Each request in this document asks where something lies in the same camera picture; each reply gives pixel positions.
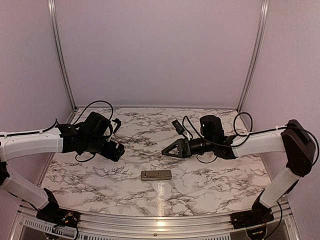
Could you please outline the white remote control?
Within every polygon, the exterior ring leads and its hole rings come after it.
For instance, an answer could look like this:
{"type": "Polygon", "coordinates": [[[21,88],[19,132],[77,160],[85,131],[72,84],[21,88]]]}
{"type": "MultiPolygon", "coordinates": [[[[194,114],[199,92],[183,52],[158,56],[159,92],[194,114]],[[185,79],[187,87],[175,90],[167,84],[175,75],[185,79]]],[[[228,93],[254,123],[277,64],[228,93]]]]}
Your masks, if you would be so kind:
{"type": "Polygon", "coordinates": [[[170,170],[144,170],[141,171],[142,181],[162,181],[171,180],[172,172],[170,170]]]}

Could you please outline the grey battery compartment cover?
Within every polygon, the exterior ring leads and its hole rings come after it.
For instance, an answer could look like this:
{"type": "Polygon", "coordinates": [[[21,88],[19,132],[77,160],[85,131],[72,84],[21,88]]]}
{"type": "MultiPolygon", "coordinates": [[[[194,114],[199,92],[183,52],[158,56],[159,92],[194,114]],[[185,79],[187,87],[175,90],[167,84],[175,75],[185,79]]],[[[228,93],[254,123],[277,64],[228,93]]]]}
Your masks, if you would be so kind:
{"type": "Polygon", "coordinates": [[[159,171],[145,171],[144,175],[146,178],[156,178],[159,176],[159,171]]]}

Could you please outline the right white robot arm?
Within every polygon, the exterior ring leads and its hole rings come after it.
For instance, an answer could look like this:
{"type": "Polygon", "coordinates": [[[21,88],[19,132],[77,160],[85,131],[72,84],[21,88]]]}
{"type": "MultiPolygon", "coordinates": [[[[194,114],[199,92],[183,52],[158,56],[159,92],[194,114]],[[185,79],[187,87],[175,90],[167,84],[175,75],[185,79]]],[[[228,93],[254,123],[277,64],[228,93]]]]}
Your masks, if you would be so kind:
{"type": "Polygon", "coordinates": [[[200,118],[197,138],[177,139],[162,150],[162,155],[186,159],[193,155],[212,152],[218,158],[233,160],[247,155],[282,152],[287,163],[271,184],[262,191],[248,212],[247,219],[258,224],[283,195],[289,193],[300,178],[308,175],[320,155],[316,137],[304,129],[296,119],[287,124],[247,134],[235,133],[226,136],[222,121],[214,115],[200,118]]]}

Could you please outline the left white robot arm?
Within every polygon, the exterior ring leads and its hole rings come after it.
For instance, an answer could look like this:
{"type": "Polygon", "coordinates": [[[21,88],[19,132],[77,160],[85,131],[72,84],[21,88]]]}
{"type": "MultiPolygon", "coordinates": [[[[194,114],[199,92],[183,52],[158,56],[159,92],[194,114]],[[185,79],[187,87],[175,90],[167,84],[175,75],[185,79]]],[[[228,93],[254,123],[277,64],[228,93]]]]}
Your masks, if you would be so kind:
{"type": "Polygon", "coordinates": [[[125,153],[121,143],[111,140],[111,136],[121,126],[118,118],[109,120],[97,112],[91,112],[82,122],[70,124],[55,123],[53,126],[36,131],[1,132],[0,134],[0,188],[20,198],[44,215],[53,223],[63,219],[53,193],[31,183],[20,174],[10,169],[7,162],[24,156],[43,153],[71,153],[78,156],[90,153],[101,155],[113,162],[118,162],[125,153]]]}

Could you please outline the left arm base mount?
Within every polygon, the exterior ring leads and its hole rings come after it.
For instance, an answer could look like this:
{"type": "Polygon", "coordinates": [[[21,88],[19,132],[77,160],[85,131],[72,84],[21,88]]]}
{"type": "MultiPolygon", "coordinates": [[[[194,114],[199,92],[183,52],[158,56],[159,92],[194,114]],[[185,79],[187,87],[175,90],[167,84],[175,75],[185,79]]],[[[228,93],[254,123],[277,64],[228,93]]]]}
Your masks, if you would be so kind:
{"type": "Polygon", "coordinates": [[[37,212],[36,218],[58,226],[75,228],[78,225],[80,213],[63,208],[42,209],[37,212]]]}

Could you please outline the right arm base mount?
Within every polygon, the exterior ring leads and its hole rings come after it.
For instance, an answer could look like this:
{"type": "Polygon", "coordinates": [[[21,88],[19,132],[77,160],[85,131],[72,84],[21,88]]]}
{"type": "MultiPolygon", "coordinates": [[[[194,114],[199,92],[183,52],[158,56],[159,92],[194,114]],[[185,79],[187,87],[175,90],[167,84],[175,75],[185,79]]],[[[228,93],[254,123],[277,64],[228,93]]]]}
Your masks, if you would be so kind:
{"type": "Polygon", "coordinates": [[[230,215],[230,219],[233,228],[236,230],[257,225],[263,225],[267,222],[273,221],[275,218],[271,210],[267,210],[267,212],[263,213],[258,210],[251,209],[232,213],[230,215]]]}

